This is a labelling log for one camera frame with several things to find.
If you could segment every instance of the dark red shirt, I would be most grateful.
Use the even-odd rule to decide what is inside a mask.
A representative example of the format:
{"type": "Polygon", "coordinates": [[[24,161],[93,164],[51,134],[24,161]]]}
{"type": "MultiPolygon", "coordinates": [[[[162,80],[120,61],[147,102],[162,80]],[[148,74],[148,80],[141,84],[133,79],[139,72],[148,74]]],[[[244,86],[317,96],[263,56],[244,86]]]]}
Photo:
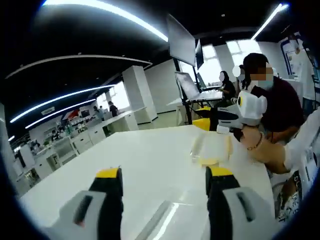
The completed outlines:
{"type": "Polygon", "coordinates": [[[289,127],[300,127],[304,123],[304,113],[295,89],[285,80],[273,77],[273,86],[264,90],[255,86],[251,93],[267,99],[266,112],[261,123],[270,132],[282,132],[289,127]]]}

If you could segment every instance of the face mask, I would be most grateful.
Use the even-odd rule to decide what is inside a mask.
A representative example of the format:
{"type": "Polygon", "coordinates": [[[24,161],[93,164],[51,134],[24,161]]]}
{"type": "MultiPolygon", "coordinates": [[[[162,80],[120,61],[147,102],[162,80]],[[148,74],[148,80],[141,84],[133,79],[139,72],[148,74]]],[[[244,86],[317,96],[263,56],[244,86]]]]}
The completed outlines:
{"type": "Polygon", "coordinates": [[[273,87],[274,81],[266,80],[266,81],[255,81],[257,82],[256,86],[264,89],[264,90],[269,90],[273,87]]]}

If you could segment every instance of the drawer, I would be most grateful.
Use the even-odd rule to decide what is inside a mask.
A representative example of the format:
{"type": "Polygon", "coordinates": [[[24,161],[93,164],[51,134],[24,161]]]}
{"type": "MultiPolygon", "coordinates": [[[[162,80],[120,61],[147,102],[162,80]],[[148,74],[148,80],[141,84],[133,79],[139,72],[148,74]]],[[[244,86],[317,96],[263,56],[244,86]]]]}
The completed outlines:
{"type": "Polygon", "coordinates": [[[41,180],[53,172],[47,160],[37,162],[34,169],[41,180]]]}
{"type": "Polygon", "coordinates": [[[80,133],[78,136],[74,137],[73,139],[71,139],[71,141],[73,143],[87,143],[90,141],[90,137],[88,134],[88,131],[82,132],[80,133]]]}
{"type": "Polygon", "coordinates": [[[90,142],[91,139],[89,137],[89,134],[86,132],[85,134],[81,134],[77,137],[75,137],[72,142],[74,143],[75,147],[80,147],[82,145],[85,145],[87,142],[90,142]]]}
{"type": "Polygon", "coordinates": [[[90,131],[89,135],[93,145],[101,142],[106,138],[105,132],[102,128],[90,131]]]}
{"type": "Polygon", "coordinates": [[[88,141],[86,144],[80,145],[76,149],[79,152],[79,154],[82,154],[83,152],[85,152],[86,150],[88,150],[89,148],[92,148],[92,147],[93,147],[92,142],[88,141]]]}

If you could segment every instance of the hand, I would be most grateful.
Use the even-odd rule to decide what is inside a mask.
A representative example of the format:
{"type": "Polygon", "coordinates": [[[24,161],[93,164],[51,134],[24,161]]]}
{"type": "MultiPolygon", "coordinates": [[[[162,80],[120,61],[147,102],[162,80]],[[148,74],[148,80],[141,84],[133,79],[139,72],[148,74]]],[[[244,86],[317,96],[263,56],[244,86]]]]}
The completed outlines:
{"type": "Polygon", "coordinates": [[[240,138],[240,142],[247,148],[255,147],[261,139],[261,132],[257,127],[244,126],[242,133],[243,136],[240,138]]]}

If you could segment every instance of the white pillar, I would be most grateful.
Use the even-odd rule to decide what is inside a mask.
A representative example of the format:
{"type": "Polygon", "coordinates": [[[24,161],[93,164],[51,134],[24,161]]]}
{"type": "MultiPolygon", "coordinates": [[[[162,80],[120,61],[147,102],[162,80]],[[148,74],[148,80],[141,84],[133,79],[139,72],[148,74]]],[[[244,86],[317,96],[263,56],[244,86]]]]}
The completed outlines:
{"type": "Polygon", "coordinates": [[[132,110],[146,107],[138,111],[135,118],[138,124],[148,123],[157,118],[157,112],[148,86],[145,71],[142,66],[131,66],[122,73],[124,88],[132,110]]]}
{"type": "Polygon", "coordinates": [[[14,169],[14,162],[19,160],[15,160],[14,153],[8,142],[8,133],[7,133],[5,120],[6,120],[5,106],[0,102],[0,134],[1,134],[0,135],[0,141],[1,141],[0,154],[2,155],[3,164],[5,166],[5,170],[9,180],[11,181],[15,190],[17,191],[16,193],[22,196],[24,193],[26,193],[29,190],[29,186],[24,177],[22,177],[19,181],[16,181],[18,178],[18,175],[14,169]]]}
{"type": "Polygon", "coordinates": [[[108,102],[112,101],[109,91],[106,91],[106,92],[105,92],[105,98],[106,98],[106,100],[107,100],[108,102]]]}

